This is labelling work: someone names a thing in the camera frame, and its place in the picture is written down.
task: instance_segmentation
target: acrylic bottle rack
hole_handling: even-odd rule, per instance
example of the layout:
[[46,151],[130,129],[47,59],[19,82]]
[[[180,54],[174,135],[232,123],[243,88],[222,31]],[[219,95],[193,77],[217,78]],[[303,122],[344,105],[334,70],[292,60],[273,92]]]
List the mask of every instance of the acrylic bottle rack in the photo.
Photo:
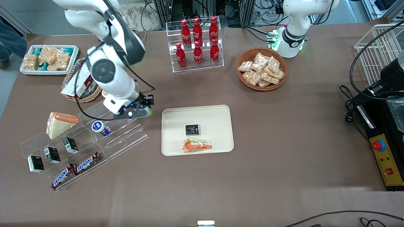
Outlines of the acrylic bottle rack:
[[[97,116],[98,118],[113,118],[113,114],[104,107],[102,102],[88,108],[85,112],[90,116]],[[43,132],[21,144],[23,157],[26,160],[31,155],[42,158],[45,170],[38,174],[47,176],[49,184],[59,176],[68,164],[80,165],[91,155],[98,152],[100,158],[95,163],[91,164],[79,175],[75,175],[72,171],[63,183],[56,188],[56,191],[63,189],[148,138],[138,120],[131,122],[125,120],[105,122],[105,125],[111,129],[111,133],[103,136],[91,130],[91,125],[95,120],[86,117],[82,113],[78,116],[80,121],[78,124],[53,140]],[[63,138],[65,137],[70,137],[76,141],[79,149],[78,153],[72,154],[66,151],[63,143]],[[53,164],[46,161],[44,153],[46,147],[54,147],[58,150],[61,160],[59,163]]]
[[[219,67],[224,66],[224,58],[223,58],[223,41],[222,41],[222,31],[220,26],[219,17],[217,18],[217,27],[218,27],[218,47],[219,47],[219,63],[218,65],[211,65],[210,63],[210,47],[212,44],[209,40],[209,26],[210,26],[210,18],[202,17],[200,18],[200,25],[202,28],[202,55],[203,55],[203,65],[196,67],[194,61],[194,35],[192,32],[192,28],[194,27],[194,20],[190,19],[187,20],[189,31],[191,32],[191,48],[184,48],[182,38],[181,38],[181,21],[174,21],[174,22],[167,22],[166,23],[166,32],[167,32],[167,39],[168,39],[168,50],[170,51],[170,58],[171,58],[171,66],[173,68],[173,72],[180,72],[180,71],[188,71],[188,70],[195,70],[195,69],[206,69],[212,67]],[[185,52],[185,58],[187,60],[187,67],[185,69],[180,69],[177,61],[177,57],[175,55],[177,51],[176,44],[182,44],[182,48]]]

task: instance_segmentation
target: table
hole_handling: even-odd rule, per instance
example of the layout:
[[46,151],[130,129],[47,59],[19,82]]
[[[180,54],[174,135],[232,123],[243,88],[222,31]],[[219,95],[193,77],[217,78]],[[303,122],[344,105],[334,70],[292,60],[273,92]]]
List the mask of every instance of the table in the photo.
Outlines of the table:
[[[132,68],[157,88],[154,114],[141,119],[149,139],[60,192],[29,172],[20,143],[45,130],[51,111],[79,109],[59,94],[62,77],[19,74],[0,120],[0,226],[174,227],[215,220],[218,227],[281,227],[348,209],[402,216],[404,193],[385,192],[369,145],[344,121],[338,90],[349,84],[353,45],[374,23],[310,28],[304,49],[286,60],[286,82],[271,92],[253,91],[237,77],[238,56],[265,45],[245,30],[223,29],[224,67],[175,74],[165,33],[148,33],[145,58]],[[85,52],[97,38],[29,35],[32,44],[72,44]],[[355,80],[366,84],[360,67]],[[161,154],[164,109],[220,104],[231,110],[232,152]],[[360,226],[361,216],[403,225],[377,215],[339,214],[299,226]]]

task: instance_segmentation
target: red bottle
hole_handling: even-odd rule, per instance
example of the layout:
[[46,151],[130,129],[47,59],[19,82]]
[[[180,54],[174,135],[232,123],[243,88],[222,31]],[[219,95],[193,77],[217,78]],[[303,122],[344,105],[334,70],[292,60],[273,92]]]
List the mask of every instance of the red bottle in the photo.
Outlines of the red bottle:
[[194,42],[198,41],[202,44],[202,28],[197,17],[194,18],[194,29],[192,32],[194,33]]
[[182,19],[181,25],[182,25],[181,38],[182,38],[182,43],[184,44],[184,48],[191,48],[191,33],[190,33],[188,25],[187,25],[187,20]]
[[195,42],[194,60],[195,60],[196,67],[202,67],[203,57],[202,57],[202,50],[201,50],[199,41]]
[[175,55],[177,56],[177,61],[180,69],[185,69],[187,67],[187,60],[185,59],[185,52],[181,48],[181,43],[177,43],[177,51],[175,52]]
[[212,65],[219,64],[219,47],[217,46],[217,39],[212,40],[212,47],[210,48],[210,63]]
[[209,27],[209,39],[210,42],[212,42],[213,39],[217,39],[217,32],[219,31],[219,28],[217,27],[217,17],[212,16],[210,19],[211,24]]

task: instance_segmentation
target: red emergency stop button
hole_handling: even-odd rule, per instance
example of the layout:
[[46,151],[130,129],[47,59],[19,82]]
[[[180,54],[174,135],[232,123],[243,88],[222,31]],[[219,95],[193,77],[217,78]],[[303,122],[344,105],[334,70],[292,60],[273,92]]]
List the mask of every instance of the red emergency stop button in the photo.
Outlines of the red emergency stop button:
[[380,151],[380,152],[383,152],[386,150],[386,144],[381,139],[378,139],[375,142],[373,142],[372,147],[373,147],[373,149]]
[[386,169],[386,174],[387,175],[393,174],[393,170],[392,169]]

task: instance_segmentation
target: yellow control panel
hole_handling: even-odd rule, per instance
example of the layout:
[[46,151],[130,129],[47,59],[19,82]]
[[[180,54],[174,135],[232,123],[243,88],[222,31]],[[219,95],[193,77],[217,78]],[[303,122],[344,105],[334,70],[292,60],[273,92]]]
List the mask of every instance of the yellow control panel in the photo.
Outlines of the yellow control panel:
[[384,134],[369,139],[386,186],[404,185]]

